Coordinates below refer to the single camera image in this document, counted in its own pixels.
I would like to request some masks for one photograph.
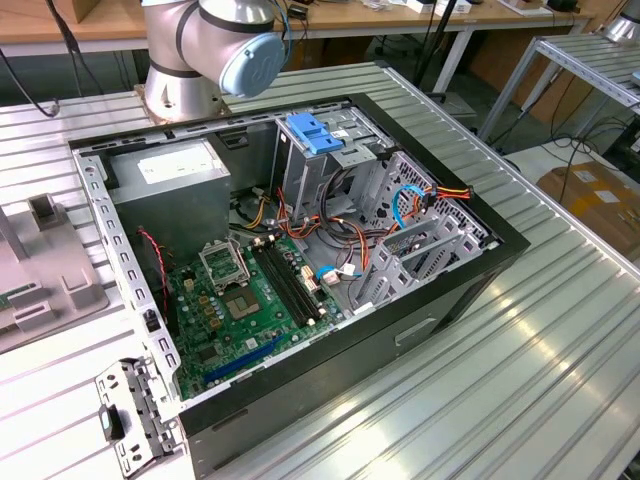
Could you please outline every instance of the green motherboard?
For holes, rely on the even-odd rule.
[[[286,261],[295,281],[307,289],[308,298],[303,300],[312,301],[322,312],[317,322],[301,324],[296,308],[289,303],[287,309],[287,303],[276,293],[278,287],[270,281],[280,280],[274,278],[271,265],[258,258],[255,248],[237,251],[246,264],[249,280],[243,282],[244,286],[230,284],[224,293],[212,283],[212,278],[215,281],[236,270],[235,262],[224,253],[207,258],[209,271],[198,260],[168,275],[177,300],[179,335],[173,337],[182,359],[177,380],[183,400],[262,362],[267,355],[276,355],[330,330],[344,319],[324,286],[317,285],[313,293],[308,290],[304,273],[310,272],[310,268],[289,238],[276,240],[270,254],[279,256],[278,261]]]

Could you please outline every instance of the open computer tower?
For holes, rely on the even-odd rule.
[[[70,147],[146,349],[96,378],[124,477],[186,446],[210,474],[446,328],[528,247],[363,95]]]

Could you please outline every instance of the blue drive bay latch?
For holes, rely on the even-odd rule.
[[[327,130],[326,124],[318,121],[310,113],[289,115],[287,123],[314,155],[340,150],[344,147],[344,142],[333,138]]]

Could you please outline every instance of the metal shelf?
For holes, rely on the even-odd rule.
[[[640,71],[640,46],[623,47],[598,34],[534,38],[480,129],[478,136],[481,139],[489,137],[538,53],[555,65],[550,65],[542,75],[532,97],[540,95],[559,67],[621,105],[640,112],[640,87],[631,81],[631,75]]]

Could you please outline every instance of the slotted aluminum surface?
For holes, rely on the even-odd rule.
[[[590,232],[391,70],[287,73],[257,98],[226,101],[247,111],[359,91],[473,184],[532,247],[463,321],[212,478],[615,478],[640,446],[637,271],[604,254]],[[129,94],[74,102],[57,130],[30,107],[0,110],[0,204],[20,211],[27,196],[54,193],[109,286],[63,139],[149,122]],[[109,292],[108,314],[0,357],[0,471],[118,478],[91,381],[140,345]],[[193,478],[190,460],[172,459],[142,478]]]
[[[640,71],[640,45],[622,46],[598,34],[538,40],[536,50],[627,107],[640,102],[631,75]]]

